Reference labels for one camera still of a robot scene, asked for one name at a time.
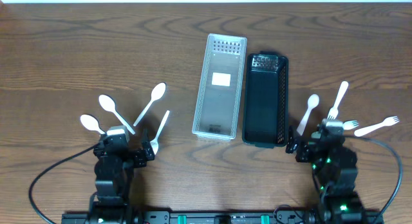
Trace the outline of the white spoon bowl down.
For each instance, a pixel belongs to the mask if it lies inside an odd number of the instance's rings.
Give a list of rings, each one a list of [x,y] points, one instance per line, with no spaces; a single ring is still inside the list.
[[[168,117],[169,117],[169,113],[170,113],[169,110],[167,110],[167,111],[165,112],[165,114],[164,114],[164,116],[163,116],[163,119],[162,119],[162,121],[160,122],[158,131],[156,132],[156,136],[150,141],[150,144],[151,144],[151,147],[152,147],[152,150],[153,150],[154,155],[156,155],[157,152],[158,152],[158,150],[159,150],[158,139],[159,139],[159,137],[160,137],[160,134],[162,133],[163,128],[165,127],[165,124],[166,124],[167,119],[168,119]]]

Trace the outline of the white fork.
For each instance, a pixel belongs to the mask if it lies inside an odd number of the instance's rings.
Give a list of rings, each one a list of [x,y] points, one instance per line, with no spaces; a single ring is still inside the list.
[[[330,108],[328,112],[327,119],[336,119],[337,115],[339,114],[339,104],[341,103],[347,89],[349,87],[349,82],[347,81],[342,81],[341,85],[339,87],[339,90],[337,92],[337,96],[335,99],[335,102],[333,106]]]
[[[398,116],[387,117],[382,122],[380,122],[378,124],[373,124],[371,126],[367,126],[367,127],[357,129],[356,131],[354,131],[354,135],[355,136],[364,136],[364,135],[366,135],[368,133],[371,133],[373,131],[376,131],[377,129],[380,129],[382,127],[393,126],[397,123],[399,123]]]

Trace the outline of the pale green fork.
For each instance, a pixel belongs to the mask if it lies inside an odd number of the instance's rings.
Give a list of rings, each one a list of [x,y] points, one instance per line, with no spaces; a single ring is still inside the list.
[[[357,120],[348,120],[345,121],[342,126],[345,131],[349,131],[358,127],[359,123]]]

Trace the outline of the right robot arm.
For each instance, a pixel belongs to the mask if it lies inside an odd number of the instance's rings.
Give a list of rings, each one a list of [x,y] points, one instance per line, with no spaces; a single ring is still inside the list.
[[[354,191],[357,155],[344,146],[344,129],[321,124],[314,137],[305,138],[290,126],[286,152],[312,165],[319,194],[315,208],[303,212],[303,223],[367,223],[366,210]]]

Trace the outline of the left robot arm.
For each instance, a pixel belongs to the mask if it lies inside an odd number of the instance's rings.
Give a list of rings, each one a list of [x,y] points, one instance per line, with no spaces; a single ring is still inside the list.
[[[130,150],[124,133],[100,136],[98,144],[93,148],[93,154],[98,158],[94,167],[97,201],[91,202],[86,223],[143,222],[142,215],[130,205],[129,191],[134,170],[145,167],[148,161],[154,160],[155,154],[146,129],[140,142],[141,149]]]

